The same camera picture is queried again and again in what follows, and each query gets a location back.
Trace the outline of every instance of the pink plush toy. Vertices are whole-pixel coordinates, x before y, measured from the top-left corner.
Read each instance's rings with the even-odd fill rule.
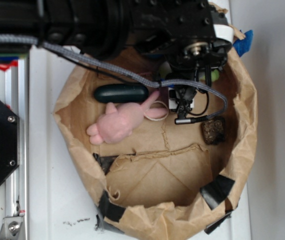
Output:
[[[107,103],[105,114],[98,118],[97,123],[87,128],[86,132],[91,136],[89,139],[91,144],[119,143],[133,133],[133,129],[143,122],[144,116],[148,119],[167,116],[168,109],[166,108],[150,109],[159,94],[159,91],[154,91],[141,105],[129,102],[116,107],[112,102]]]

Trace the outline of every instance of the screw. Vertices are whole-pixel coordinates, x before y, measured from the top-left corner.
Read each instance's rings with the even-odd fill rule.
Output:
[[[178,23],[183,24],[186,21],[184,16],[178,17]]]
[[[7,118],[7,120],[8,120],[8,122],[10,122],[10,123],[14,123],[14,122],[16,121],[16,118],[15,118],[14,116],[9,116],[9,117]]]
[[[203,23],[204,23],[205,25],[209,25],[209,24],[211,24],[211,21],[209,20],[208,17],[206,17],[206,18],[203,20]]]
[[[9,232],[11,232],[11,234],[16,234],[19,232],[20,227],[21,226],[19,225],[18,222],[13,221],[12,223],[9,224],[8,229],[9,229]]]
[[[53,32],[49,35],[49,40],[54,43],[59,43],[63,39],[63,35],[59,32]]]
[[[201,3],[199,3],[199,7],[200,7],[201,9],[204,9],[204,8],[206,7],[205,1],[202,1]]]
[[[74,36],[74,41],[76,41],[78,44],[83,43],[86,39],[86,36],[82,33],[78,33]]]
[[[157,0],[150,0],[149,2],[150,2],[150,4],[152,6],[156,6],[157,5]]]

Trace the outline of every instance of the white surface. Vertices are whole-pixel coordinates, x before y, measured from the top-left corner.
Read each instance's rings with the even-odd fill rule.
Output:
[[[285,1],[232,0],[232,20],[253,29],[242,59],[258,90],[256,161],[248,180],[253,240],[285,239]]]

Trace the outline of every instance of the plush toy ear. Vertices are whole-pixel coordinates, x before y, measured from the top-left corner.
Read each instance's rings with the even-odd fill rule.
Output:
[[[164,107],[156,107],[156,108],[150,108],[147,110],[144,115],[151,118],[151,119],[160,119],[168,114],[168,109]]]
[[[112,113],[116,113],[118,110],[115,106],[115,104],[113,104],[112,102],[108,102],[106,105],[106,114],[112,114]]]
[[[89,138],[89,142],[93,145],[100,145],[104,142],[102,136],[100,136],[99,134],[91,136]]]
[[[98,131],[98,127],[97,127],[97,123],[94,123],[93,125],[90,125],[87,130],[86,130],[87,134],[89,136],[94,136],[94,135],[97,135],[99,134],[99,131]]]

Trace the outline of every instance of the paper bag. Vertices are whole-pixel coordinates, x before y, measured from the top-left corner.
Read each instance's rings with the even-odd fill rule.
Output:
[[[129,48],[112,61],[151,77],[162,60]],[[104,113],[93,91],[116,80],[76,67],[55,106],[54,118],[104,221],[141,240],[186,240],[237,208],[255,158],[257,94],[236,51],[213,88],[228,99],[225,142],[206,145],[200,123],[175,125],[176,115],[143,123],[117,144],[91,145],[86,129]],[[195,112],[206,105],[197,94]],[[210,95],[208,113],[223,103]],[[112,159],[102,167],[102,159]]]

